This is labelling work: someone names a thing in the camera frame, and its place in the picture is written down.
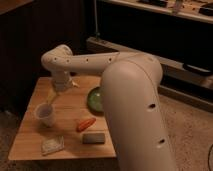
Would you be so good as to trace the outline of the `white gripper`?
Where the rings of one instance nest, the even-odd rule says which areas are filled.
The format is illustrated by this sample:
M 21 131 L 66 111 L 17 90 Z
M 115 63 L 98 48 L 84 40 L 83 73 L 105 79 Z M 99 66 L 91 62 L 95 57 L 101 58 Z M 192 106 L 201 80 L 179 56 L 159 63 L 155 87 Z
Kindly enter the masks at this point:
M 52 71 L 52 86 L 53 89 L 50 89 L 48 96 L 46 98 L 46 103 L 51 105 L 56 98 L 59 96 L 58 92 L 66 91 L 68 88 L 76 87 L 79 88 L 79 84 L 72 81 L 72 77 L 68 71 Z

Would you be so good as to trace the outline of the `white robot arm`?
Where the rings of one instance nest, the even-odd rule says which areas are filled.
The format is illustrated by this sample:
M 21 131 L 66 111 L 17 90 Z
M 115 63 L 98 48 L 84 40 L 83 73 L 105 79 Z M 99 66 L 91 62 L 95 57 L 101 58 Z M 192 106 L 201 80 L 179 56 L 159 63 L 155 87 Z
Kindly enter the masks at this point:
M 96 75 L 101 102 L 121 171 L 178 171 L 158 86 L 163 70 L 158 59 L 141 52 L 75 55 L 59 45 L 41 57 L 53 88 L 72 86 L 72 72 Z

